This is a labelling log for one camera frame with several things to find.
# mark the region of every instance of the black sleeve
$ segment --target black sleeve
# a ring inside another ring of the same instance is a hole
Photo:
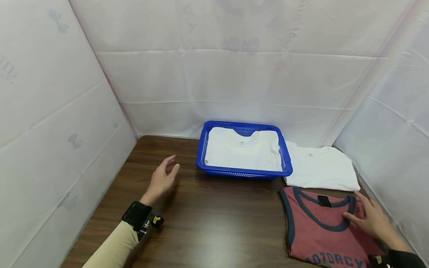
[[[414,253],[389,250],[389,258],[393,268],[426,268],[422,259]]]

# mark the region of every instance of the white wall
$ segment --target white wall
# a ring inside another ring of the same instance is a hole
[[[366,96],[335,144],[429,263],[429,16]]]
[[[140,135],[199,137],[206,120],[240,120],[321,146],[422,0],[70,2]]]
[[[136,140],[67,0],[0,1],[0,267],[58,267]]]

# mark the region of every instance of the folded white t-shirt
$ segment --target folded white t-shirt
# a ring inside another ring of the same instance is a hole
[[[236,169],[283,171],[275,131],[255,131],[241,136],[235,130],[214,127],[208,133],[204,163]]]
[[[334,147],[304,148],[286,141],[293,173],[288,186],[342,191],[360,190],[352,161]]]

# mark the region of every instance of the black wrist strap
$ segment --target black wrist strap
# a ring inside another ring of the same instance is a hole
[[[146,206],[139,201],[134,201],[122,216],[122,220],[130,224],[134,231],[139,232],[151,211],[151,207]]]

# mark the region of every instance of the brown table surface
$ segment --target brown table surface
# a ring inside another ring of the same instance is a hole
[[[206,176],[195,164],[197,147],[197,140],[142,137],[62,267],[82,267],[143,195],[156,167],[173,154],[181,165],[178,183],[153,209],[165,222],[159,230],[149,229],[126,267],[316,267],[287,254],[286,218],[277,193],[284,180]]]

